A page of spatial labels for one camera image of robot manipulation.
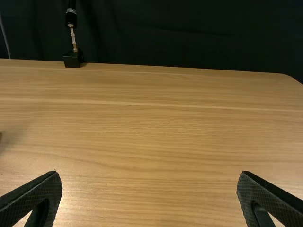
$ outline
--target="black mount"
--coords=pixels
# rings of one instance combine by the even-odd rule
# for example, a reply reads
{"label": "black mount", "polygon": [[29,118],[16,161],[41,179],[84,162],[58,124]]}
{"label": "black mount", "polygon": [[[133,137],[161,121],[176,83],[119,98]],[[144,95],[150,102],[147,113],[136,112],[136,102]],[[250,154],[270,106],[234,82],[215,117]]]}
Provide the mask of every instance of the black mount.
{"label": "black mount", "polygon": [[76,0],[69,0],[65,13],[65,26],[71,31],[72,50],[63,56],[66,68],[80,68],[84,62],[83,52],[77,47],[74,29],[77,28]]}

